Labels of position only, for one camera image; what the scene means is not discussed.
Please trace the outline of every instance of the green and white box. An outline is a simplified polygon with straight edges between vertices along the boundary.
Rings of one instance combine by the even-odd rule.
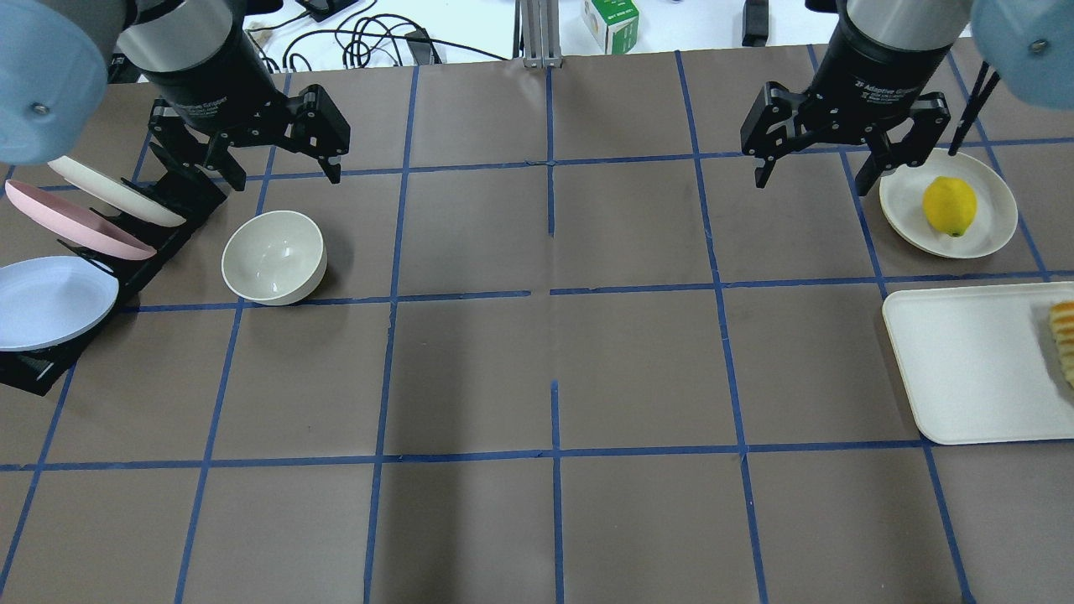
[[[632,0],[582,0],[582,20],[606,55],[625,55],[638,42],[641,13]]]

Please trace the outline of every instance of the white plate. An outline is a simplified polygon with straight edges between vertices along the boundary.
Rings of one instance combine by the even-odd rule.
[[[0,268],[0,351],[37,350],[89,331],[116,302],[119,282],[76,256]]]
[[[134,189],[66,155],[49,161],[48,167],[72,185],[146,222],[161,227],[178,227],[187,221],[183,216]]]
[[[884,322],[921,433],[943,445],[1074,437],[1048,310],[1074,283],[897,291]]]
[[[977,196],[977,215],[960,238],[941,233],[925,219],[921,198],[937,176],[961,178]],[[945,149],[933,149],[918,168],[902,166],[881,178],[880,205],[902,239],[945,258],[988,256],[1006,245],[1018,228],[1018,205],[1003,178],[976,159],[961,153],[952,157]]]

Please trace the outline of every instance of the yellow fruit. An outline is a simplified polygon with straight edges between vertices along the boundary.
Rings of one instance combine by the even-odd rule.
[[[937,176],[925,189],[921,210],[933,229],[960,238],[977,215],[977,196],[961,178]]]

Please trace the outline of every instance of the dish rack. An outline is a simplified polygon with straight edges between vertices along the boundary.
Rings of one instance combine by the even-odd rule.
[[[149,149],[166,172],[155,184],[139,186],[124,178],[125,185],[186,218],[178,227],[160,227],[120,212],[104,219],[151,245],[157,253],[141,261],[120,260],[86,247],[72,246],[57,240],[98,270],[119,281],[119,293],[108,314],[89,331],[47,348],[24,353],[0,353],[0,384],[44,396],[63,373],[74,364],[98,333],[112,318],[126,310],[126,304],[153,281],[164,263],[175,256],[190,235],[223,203],[227,195],[208,176],[194,167],[185,167],[155,142]]]

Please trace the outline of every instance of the white tray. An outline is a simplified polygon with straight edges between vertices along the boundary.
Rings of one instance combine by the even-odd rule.
[[[1048,308],[1074,283],[898,291],[884,322],[921,433],[943,445],[1074,437]]]

